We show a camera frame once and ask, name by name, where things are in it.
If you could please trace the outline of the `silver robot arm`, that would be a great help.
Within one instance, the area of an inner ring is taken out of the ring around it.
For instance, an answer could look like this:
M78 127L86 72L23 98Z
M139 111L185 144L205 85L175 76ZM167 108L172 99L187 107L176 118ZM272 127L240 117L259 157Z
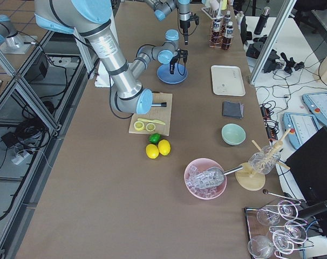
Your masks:
M77 31L91 43L114 82L110 105L120 112L146 114L153 94L138 78L153 60L169 64L179 50L179 33L168 30L161 46L142 47L129 64L111 31L112 16L110 1L35 1L38 26L65 34Z
M176 10L178 12L179 28L182 29L181 34L183 35L184 44L188 45L190 23L195 22L196 27L199 25L199 16L190 11L190 1L144 0L144 2L153 9L154 14L159 21L164 20L170 13Z

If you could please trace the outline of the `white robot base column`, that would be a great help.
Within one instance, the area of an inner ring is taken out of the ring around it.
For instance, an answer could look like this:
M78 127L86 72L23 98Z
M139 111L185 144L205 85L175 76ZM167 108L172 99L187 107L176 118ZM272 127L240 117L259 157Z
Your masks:
M94 85L95 87L111 87L113 85L113 79L109 76L102 62L99 63Z

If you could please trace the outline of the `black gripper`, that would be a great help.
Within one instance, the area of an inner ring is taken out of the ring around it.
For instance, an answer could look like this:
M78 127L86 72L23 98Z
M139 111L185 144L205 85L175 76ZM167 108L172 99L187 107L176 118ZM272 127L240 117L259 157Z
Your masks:
M174 74L175 71L175 63L178 63L180 59L183 59L183 63L187 62L187 50L178 49L174 52L174 56L169 62L169 72L170 74Z
M190 27L190 23L195 22L195 25L199 25L199 16L193 13L180 13L179 14L179 27L183 32L184 44L188 45L188 29Z

